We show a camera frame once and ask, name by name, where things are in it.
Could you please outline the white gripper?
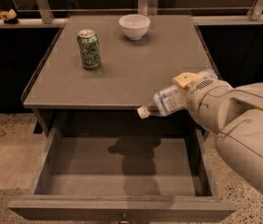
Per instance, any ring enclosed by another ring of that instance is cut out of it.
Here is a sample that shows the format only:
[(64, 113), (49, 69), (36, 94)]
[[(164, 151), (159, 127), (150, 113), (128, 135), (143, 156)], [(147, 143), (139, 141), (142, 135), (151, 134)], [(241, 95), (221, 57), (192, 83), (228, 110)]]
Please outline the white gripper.
[(199, 78), (196, 73), (185, 72), (173, 78), (173, 83), (187, 89), (186, 104), (189, 115), (205, 130), (218, 133), (222, 129), (219, 108), (233, 88), (213, 77)]

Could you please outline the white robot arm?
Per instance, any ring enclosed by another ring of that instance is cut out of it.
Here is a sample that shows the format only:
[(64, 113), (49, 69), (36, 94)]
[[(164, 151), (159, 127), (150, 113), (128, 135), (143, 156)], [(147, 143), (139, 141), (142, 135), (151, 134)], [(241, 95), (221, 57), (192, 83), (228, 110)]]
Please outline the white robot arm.
[(263, 195), (263, 82), (231, 87), (207, 69), (173, 78), (189, 115), (216, 134), (222, 160)]

